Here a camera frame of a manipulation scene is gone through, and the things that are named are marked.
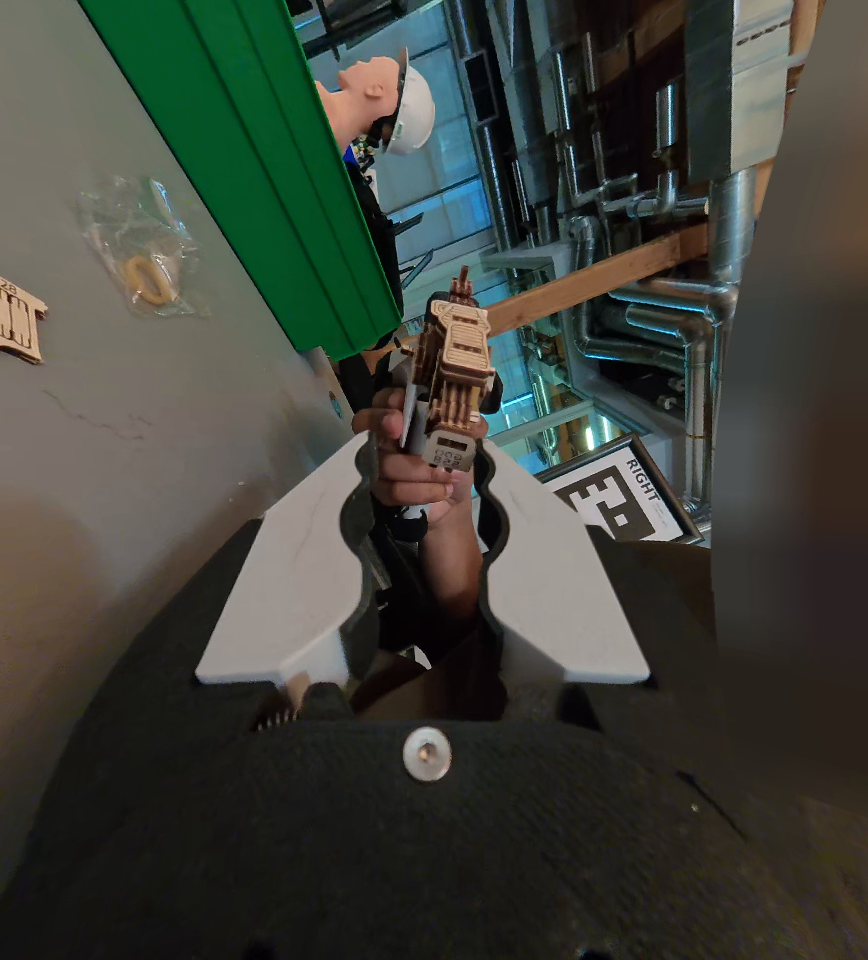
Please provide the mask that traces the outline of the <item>wooden model vehicle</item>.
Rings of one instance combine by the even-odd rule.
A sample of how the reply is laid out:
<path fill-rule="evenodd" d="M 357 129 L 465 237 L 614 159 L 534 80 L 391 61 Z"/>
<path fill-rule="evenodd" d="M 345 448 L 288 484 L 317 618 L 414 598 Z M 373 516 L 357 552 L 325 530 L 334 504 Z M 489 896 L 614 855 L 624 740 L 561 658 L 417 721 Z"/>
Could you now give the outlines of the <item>wooden model vehicle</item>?
<path fill-rule="evenodd" d="M 489 331 L 463 266 L 448 292 L 430 297 L 414 346 L 414 383 L 430 389 L 428 442 L 419 456 L 432 467 L 468 472 L 479 424 L 499 411 L 503 382 L 492 363 Z"/>

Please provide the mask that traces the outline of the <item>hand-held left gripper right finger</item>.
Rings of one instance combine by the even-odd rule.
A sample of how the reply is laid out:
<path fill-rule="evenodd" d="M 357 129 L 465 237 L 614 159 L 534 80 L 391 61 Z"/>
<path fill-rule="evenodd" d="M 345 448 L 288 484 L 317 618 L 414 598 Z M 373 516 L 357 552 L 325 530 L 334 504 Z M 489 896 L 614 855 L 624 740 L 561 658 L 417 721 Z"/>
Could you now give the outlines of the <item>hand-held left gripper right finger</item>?
<path fill-rule="evenodd" d="M 480 603 L 508 687 L 633 685 L 649 677 L 580 517 L 491 440 L 474 462 Z"/>

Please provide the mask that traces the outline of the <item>framed marker poster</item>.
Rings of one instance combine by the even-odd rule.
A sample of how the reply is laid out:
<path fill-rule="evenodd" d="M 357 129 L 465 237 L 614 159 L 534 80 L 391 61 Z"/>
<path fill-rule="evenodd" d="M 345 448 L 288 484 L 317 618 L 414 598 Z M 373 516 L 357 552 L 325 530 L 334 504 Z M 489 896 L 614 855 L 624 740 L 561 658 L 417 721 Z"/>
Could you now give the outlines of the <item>framed marker poster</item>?
<path fill-rule="evenodd" d="M 536 474 L 588 527 L 619 543 L 698 546 L 704 537 L 692 514 L 635 433 Z"/>

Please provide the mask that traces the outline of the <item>person's brown shirt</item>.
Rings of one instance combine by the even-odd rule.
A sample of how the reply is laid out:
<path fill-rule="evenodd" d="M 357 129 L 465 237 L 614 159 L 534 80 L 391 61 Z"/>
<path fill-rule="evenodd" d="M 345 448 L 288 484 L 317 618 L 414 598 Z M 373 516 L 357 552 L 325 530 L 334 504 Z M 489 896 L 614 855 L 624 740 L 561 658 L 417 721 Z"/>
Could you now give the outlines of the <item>person's brown shirt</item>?
<path fill-rule="evenodd" d="M 593 533 L 649 678 L 634 685 L 502 680 L 486 628 L 444 616 L 448 639 L 421 620 L 429 669 L 383 651 L 353 693 L 369 720 L 553 722 L 593 731 L 656 775 L 676 776 L 763 863 L 798 906 L 791 923 L 814 958 L 868 958 L 868 818 L 788 790 L 744 781 L 728 761 L 710 554 L 700 546 L 616 544 Z"/>

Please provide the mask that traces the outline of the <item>cluster of metal ceiling pipes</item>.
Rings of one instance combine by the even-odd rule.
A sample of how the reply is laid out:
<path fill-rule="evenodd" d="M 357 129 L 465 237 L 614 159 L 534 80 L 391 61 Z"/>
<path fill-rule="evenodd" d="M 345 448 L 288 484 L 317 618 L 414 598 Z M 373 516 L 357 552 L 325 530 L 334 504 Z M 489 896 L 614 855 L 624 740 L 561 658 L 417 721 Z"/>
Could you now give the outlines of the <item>cluster of metal ceiling pipes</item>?
<path fill-rule="evenodd" d="M 708 225 L 706 256 L 507 332 L 545 421 L 573 399 L 667 409 L 682 443 L 670 482 L 701 521 L 757 164 L 689 180 L 684 4 L 443 7 L 494 234 L 474 269 L 483 302 Z"/>

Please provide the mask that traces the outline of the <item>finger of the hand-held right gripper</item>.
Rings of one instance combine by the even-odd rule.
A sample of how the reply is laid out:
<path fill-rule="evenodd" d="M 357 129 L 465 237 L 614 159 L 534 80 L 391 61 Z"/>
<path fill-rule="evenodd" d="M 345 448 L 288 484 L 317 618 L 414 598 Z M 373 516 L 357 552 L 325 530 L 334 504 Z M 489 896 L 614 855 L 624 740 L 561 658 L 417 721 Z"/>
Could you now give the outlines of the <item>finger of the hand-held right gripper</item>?
<path fill-rule="evenodd" d="M 430 389 L 414 383 L 414 375 L 405 376 L 405 396 L 403 404 L 403 428 L 400 436 L 400 449 L 409 455 L 424 455 L 427 448 L 427 416 L 430 401 Z"/>

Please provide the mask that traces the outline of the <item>tan rubber band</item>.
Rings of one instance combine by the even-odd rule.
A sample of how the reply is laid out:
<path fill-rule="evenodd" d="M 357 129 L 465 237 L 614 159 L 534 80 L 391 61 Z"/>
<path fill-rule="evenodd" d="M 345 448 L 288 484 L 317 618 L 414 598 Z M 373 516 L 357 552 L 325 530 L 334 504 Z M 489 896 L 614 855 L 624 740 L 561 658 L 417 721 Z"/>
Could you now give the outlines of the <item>tan rubber band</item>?
<path fill-rule="evenodd" d="M 130 258 L 123 268 L 131 293 L 150 306 L 165 306 L 176 301 L 175 286 L 163 265 L 142 255 Z"/>

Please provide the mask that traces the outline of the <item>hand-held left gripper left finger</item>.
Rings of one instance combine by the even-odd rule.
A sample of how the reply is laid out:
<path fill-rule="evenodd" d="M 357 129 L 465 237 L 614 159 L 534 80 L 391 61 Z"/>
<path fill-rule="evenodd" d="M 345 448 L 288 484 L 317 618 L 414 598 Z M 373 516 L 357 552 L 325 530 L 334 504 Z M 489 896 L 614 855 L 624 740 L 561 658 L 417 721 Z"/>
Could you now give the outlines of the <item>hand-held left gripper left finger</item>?
<path fill-rule="evenodd" d="M 366 678 L 379 647 L 377 453 L 370 434 L 355 436 L 267 511 L 196 668 L 201 684 Z"/>

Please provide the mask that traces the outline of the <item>wooden ceiling beam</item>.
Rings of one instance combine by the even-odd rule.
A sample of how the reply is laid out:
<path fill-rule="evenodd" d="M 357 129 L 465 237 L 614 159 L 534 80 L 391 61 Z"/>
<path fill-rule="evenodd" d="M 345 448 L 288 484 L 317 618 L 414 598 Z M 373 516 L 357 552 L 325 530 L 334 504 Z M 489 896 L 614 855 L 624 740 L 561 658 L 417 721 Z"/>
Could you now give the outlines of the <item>wooden ceiling beam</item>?
<path fill-rule="evenodd" d="M 490 337 L 503 335 L 707 254 L 708 225 L 692 225 L 574 270 L 488 307 Z"/>

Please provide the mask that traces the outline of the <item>person's right hand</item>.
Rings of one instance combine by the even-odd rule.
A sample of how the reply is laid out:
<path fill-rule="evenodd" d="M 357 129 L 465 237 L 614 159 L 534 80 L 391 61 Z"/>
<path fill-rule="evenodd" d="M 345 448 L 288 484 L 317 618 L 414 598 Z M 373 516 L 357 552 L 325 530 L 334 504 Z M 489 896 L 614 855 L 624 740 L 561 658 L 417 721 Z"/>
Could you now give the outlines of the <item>person's right hand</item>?
<path fill-rule="evenodd" d="M 368 409 L 354 416 L 354 433 L 371 433 L 378 443 L 379 474 L 372 492 L 387 507 L 426 508 L 427 542 L 470 542 L 480 554 L 473 520 L 472 474 L 434 467 L 420 456 L 402 451 L 404 402 L 404 389 L 387 388 L 374 396 Z"/>

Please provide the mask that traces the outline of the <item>person's right forearm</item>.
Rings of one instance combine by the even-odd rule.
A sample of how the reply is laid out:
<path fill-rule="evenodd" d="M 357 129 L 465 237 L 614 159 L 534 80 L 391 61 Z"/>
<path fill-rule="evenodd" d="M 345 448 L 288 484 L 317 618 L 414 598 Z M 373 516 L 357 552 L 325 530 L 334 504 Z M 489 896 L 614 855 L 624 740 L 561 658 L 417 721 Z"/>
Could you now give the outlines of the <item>person's right forearm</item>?
<path fill-rule="evenodd" d="M 480 609 L 484 554 L 470 506 L 430 521 L 418 556 L 433 603 L 417 642 L 427 662 L 437 666 L 453 654 L 466 655 L 472 671 L 497 680 L 500 645 Z"/>

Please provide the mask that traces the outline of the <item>clear plastic bag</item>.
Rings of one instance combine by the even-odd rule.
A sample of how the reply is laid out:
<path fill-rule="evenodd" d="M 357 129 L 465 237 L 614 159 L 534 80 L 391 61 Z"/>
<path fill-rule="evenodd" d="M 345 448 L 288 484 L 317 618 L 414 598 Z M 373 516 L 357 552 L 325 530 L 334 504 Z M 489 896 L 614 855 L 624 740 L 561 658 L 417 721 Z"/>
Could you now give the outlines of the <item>clear plastic bag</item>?
<path fill-rule="evenodd" d="M 77 205 L 84 239 L 132 313 L 159 318 L 209 314 L 200 290 L 200 244 L 163 183 L 148 176 L 110 176 L 81 190 Z M 175 302 L 152 306 L 131 293 L 123 268 L 136 256 L 163 265 L 176 289 Z"/>

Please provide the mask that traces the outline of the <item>mannequin head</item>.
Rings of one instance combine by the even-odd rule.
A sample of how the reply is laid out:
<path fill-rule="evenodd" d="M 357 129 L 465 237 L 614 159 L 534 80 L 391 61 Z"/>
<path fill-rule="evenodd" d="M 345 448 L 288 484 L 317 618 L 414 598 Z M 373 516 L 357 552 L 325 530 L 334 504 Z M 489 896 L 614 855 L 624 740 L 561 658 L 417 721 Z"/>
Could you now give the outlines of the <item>mannequin head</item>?
<path fill-rule="evenodd" d="M 323 110 L 340 154 L 379 119 L 395 114 L 400 99 L 401 64 L 389 56 L 357 61 L 337 76 L 338 89 L 315 80 Z"/>

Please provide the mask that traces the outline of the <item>green plastic bin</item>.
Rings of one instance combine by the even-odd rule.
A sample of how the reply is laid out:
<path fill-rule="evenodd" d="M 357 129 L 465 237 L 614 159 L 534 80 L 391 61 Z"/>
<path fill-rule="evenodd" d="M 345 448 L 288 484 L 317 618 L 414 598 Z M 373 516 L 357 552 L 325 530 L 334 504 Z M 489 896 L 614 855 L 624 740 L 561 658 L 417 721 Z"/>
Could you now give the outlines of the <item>green plastic bin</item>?
<path fill-rule="evenodd" d="M 292 345 L 336 361 L 401 323 L 280 1 L 82 1 Z"/>

